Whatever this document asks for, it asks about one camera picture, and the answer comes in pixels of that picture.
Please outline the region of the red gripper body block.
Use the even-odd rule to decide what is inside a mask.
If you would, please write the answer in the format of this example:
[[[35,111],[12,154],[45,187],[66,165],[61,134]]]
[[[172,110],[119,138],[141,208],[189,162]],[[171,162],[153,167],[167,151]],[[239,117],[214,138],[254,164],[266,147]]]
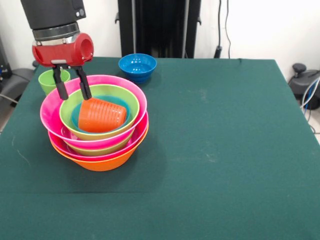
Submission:
[[[32,44],[32,53],[35,60],[45,67],[82,66],[92,60],[94,45],[88,34],[77,33],[67,38],[35,41]]]

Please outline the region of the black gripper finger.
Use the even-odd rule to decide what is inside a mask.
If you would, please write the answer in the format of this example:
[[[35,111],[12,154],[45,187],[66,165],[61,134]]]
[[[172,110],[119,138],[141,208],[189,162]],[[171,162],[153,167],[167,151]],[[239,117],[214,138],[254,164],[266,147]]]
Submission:
[[[61,73],[63,77],[66,77],[66,79],[69,79],[69,72],[64,70],[62,67],[60,66],[54,66],[52,68],[53,71],[53,79],[56,85],[56,89],[58,91],[59,97],[62,100],[67,100],[68,99],[68,93],[65,87],[65,80],[62,80],[61,78]]]
[[[82,66],[75,66],[74,67],[75,72],[77,74],[77,76],[80,79],[80,89],[82,92],[82,96],[84,100],[89,100],[92,98],[92,94],[91,94],[91,90],[89,87],[89,83],[88,83],[88,79],[87,79],[87,75],[85,73],[85,71],[83,70]]]

